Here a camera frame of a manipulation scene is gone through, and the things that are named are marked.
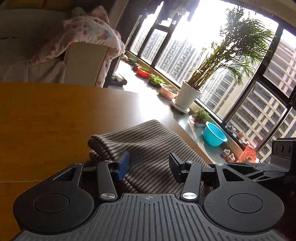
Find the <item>brown striped knit sweater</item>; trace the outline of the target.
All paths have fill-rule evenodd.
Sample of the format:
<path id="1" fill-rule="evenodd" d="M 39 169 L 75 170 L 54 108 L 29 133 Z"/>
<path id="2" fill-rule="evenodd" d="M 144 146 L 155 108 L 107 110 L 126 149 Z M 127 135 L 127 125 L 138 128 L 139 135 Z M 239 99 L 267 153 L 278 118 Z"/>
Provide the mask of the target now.
<path id="1" fill-rule="evenodd" d="M 116 160 L 130 155 L 130 168 L 121 186 L 129 193 L 175 193 L 180 195 L 182 183 L 175 181 L 169 155 L 182 161 L 193 161 L 203 168 L 209 165 L 182 138 L 157 120 L 121 131 L 92 135 L 88 140 L 89 157 L 96 161 Z"/>

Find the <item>pink small figurines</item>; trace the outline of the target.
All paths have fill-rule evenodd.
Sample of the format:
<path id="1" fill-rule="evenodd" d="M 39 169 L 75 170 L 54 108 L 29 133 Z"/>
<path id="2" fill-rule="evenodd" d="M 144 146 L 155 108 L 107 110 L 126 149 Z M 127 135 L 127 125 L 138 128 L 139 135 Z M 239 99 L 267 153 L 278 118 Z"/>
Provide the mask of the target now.
<path id="1" fill-rule="evenodd" d="M 224 149 L 222 151 L 222 154 L 221 156 L 227 161 L 227 162 L 230 162 L 230 163 L 234 163 L 236 162 L 236 159 L 235 159 L 235 156 L 233 153 L 231 153 L 231 151 L 229 149 Z"/>

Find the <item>turquoise plastic basin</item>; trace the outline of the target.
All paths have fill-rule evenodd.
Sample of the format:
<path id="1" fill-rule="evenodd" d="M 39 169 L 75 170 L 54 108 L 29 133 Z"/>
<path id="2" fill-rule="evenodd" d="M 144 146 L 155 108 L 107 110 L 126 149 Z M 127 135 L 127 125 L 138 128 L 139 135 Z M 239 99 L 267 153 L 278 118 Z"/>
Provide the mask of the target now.
<path id="1" fill-rule="evenodd" d="M 228 140 L 224 132 L 222 132 L 222 130 L 220 130 L 216 125 L 208 121 L 206 122 L 206 126 L 203 130 L 202 135 L 205 141 L 213 147 L 217 147 L 227 142 Z"/>

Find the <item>small green potted plant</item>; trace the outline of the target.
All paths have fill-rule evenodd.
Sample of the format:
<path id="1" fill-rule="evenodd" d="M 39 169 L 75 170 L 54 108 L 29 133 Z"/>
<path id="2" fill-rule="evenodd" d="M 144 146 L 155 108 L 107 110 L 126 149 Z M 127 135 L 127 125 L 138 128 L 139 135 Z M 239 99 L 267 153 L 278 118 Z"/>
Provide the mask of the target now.
<path id="1" fill-rule="evenodd" d="M 208 111 L 204 108 L 200 108 L 193 115 L 189 116 L 189 121 L 195 126 L 204 126 L 208 117 Z"/>

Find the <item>white ribbed plant pot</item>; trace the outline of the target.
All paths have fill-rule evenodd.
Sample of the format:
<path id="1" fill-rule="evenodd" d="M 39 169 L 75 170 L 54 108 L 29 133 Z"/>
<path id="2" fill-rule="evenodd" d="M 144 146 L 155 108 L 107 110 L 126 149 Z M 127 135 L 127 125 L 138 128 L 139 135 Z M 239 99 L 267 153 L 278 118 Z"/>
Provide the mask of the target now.
<path id="1" fill-rule="evenodd" d="M 190 111 L 189 106 L 201 95 L 199 90 L 191 87 L 187 82 L 183 82 L 176 98 L 171 101 L 172 106 L 182 113 Z"/>

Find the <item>pink rectangular planter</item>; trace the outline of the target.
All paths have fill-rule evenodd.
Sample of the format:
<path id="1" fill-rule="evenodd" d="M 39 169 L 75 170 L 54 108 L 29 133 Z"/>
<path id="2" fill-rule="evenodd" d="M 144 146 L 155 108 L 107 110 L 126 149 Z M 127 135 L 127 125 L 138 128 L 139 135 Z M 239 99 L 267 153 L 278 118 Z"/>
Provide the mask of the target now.
<path id="1" fill-rule="evenodd" d="M 172 100 L 176 98 L 178 95 L 178 92 L 172 86 L 166 85 L 164 83 L 160 84 L 159 93 L 168 100 Z"/>

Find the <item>green leafy tray plant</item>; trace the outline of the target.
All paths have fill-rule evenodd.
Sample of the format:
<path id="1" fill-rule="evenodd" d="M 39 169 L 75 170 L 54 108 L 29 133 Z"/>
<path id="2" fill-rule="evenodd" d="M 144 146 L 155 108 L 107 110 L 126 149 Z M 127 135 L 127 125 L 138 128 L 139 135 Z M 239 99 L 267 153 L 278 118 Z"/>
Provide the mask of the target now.
<path id="1" fill-rule="evenodd" d="M 160 87 L 161 84 L 165 84 L 165 81 L 162 80 L 160 77 L 157 75 L 152 74 L 149 77 L 149 83 L 155 87 Z"/>

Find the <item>red bowl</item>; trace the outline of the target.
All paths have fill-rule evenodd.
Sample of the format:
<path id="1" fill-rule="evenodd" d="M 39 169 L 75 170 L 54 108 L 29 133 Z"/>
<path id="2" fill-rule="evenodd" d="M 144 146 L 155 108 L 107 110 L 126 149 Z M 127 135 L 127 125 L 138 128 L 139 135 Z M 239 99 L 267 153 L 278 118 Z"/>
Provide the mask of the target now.
<path id="1" fill-rule="evenodd" d="M 137 75 L 139 75 L 145 79 L 149 79 L 150 76 L 152 75 L 152 73 L 149 70 L 139 66 L 137 68 Z"/>

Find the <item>tall green palm plant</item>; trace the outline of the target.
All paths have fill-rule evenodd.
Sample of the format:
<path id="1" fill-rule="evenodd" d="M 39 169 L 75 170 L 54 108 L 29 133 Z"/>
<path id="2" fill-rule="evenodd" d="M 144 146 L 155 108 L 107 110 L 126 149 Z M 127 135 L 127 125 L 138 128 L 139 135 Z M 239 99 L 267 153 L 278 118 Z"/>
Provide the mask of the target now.
<path id="1" fill-rule="evenodd" d="M 187 84 L 200 90 L 207 80 L 220 69 L 231 72 L 237 85 L 243 84 L 243 75 L 252 77 L 255 65 L 264 63 L 275 34 L 264 22 L 237 6 L 227 10 L 226 23 L 220 28 L 220 43 L 213 42 L 211 51 L 203 51 L 205 57 L 193 72 Z"/>

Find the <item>pink floral blanket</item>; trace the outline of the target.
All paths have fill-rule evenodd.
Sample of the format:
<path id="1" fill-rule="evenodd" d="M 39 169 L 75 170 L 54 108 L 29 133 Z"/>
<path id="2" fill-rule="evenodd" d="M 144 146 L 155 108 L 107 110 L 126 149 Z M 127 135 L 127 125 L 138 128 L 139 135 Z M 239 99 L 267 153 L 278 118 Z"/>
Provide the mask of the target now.
<path id="1" fill-rule="evenodd" d="M 103 6 L 63 21 L 61 32 L 31 59 L 39 65 L 65 55 L 64 84 L 102 88 L 111 61 L 125 50 L 121 35 L 109 23 Z"/>

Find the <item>beige covered sofa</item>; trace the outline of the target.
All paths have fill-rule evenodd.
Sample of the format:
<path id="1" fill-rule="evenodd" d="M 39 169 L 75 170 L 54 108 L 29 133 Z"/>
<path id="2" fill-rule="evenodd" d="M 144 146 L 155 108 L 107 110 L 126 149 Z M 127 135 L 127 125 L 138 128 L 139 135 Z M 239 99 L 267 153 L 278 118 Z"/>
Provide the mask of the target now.
<path id="1" fill-rule="evenodd" d="M 29 60 L 63 28 L 67 14 L 42 9 L 1 10 L 1 82 L 95 86 L 107 47 L 72 43 L 58 57 L 38 65 Z"/>

